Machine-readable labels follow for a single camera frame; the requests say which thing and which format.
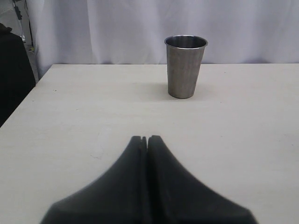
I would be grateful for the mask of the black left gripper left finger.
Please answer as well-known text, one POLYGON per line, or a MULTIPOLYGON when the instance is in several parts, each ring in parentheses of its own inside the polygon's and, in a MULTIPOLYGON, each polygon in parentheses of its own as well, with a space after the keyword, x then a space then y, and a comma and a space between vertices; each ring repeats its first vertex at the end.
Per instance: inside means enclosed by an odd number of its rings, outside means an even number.
POLYGON ((147 224, 146 138, 133 136, 97 180, 54 203, 43 224, 147 224))

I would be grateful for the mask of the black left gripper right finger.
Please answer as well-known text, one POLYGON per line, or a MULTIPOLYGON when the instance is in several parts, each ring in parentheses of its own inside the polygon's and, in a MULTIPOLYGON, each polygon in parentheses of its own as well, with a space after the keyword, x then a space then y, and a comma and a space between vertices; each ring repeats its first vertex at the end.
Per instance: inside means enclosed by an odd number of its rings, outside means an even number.
POLYGON ((148 183, 156 224, 255 224, 251 211, 195 178, 160 136, 148 141, 148 183))

